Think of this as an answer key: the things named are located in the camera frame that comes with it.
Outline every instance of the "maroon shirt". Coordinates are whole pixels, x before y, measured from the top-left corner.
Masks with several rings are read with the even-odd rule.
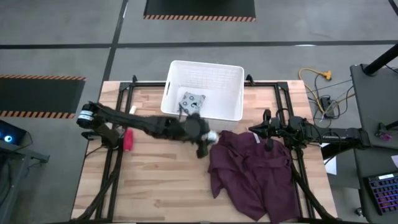
[[[255,221],[267,212],[272,223],[298,218],[289,150],[279,141],[270,152],[265,146],[266,140],[253,133],[221,132],[210,150],[213,196],[226,189],[236,209]]]

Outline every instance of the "wooden tabletop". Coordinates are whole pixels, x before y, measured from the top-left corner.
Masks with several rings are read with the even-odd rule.
[[[311,121],[312,113],[303,81],[283,82],[289,84],[294,115]],[[104,82],[99,102],[115,108],[119,83]],[[135,88],[133,95],[132,105],[137,106],[136,114],[162,114],[160,102],[163,88]],[[266,108],[275,116],[277,105],[274,89],[246,87],[243,120],[234,132],[245,132],[248,127],[261,123]],[[100,141],[90,142],[87,152],[98,146]],[[212,197],[210,176],[207,173],[209,157],[197,159],[196,146],[154,139],[142,131],[134,130],[133,148],[133,151],[123,155],[114,222],[253,222],[236,211],[225,190],[216,199]],[[86,158],[72,218],[81,215],[98,193],[105,158],[105,149]],[[304,149],[303,158],[311,191],[326,210],[336,217],[320,148],[308,145]],[[303,193],[301,190],[299,192],[303,213],[307,217]],[[108,210],[106,206],[103,210],[105,215]],[[259,221],[269,222],[269,218],[265,215]]]

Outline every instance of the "pink object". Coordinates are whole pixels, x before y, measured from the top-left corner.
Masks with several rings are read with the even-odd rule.
[[[127,129],[126,133],[124,133],[123,137],[123,150],[131,151],[132,150],[132,129]]]

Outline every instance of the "laundry basket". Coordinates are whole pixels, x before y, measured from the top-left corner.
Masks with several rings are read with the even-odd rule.
[[[162,112],[178,116],[184,94],[205,95],[200,110],[215,131],[232,131],[243,117],[244,70],[212,63],[171,63],[162,99]]]

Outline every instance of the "keyboard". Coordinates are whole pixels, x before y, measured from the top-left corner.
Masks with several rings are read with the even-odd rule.
[[[398,172],[366,177],[365,181],[380,215],[398,212]]]

